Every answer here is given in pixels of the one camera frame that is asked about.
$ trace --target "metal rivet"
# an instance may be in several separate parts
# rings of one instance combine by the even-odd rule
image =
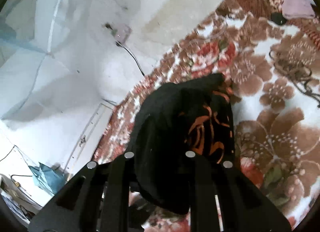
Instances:
[[[231,167],[233,166],[233,163],[230,162],[230,161],[224,161],[224,162],[223,162],[223,166],[224,166],[225,168],[231,168]]]
[[[96,166],[97,166],[97,163],[94,162],[94,161],[91,161],[91,162],[88,162],[88,163],[87,163],[87,168],[88,168],[88,169],[93,169],[93,168],[95,168]]]
[[[130,158],[134,157],[134,153],[133,152],[126,152],[124,154],[124,157],[127,158],[127,159],[130,159]]]
[[[186,152],[186,157],[189,157],[189,158],[193,158],[196,156],[196,153],[193,152],[193,151],[187,151]]]

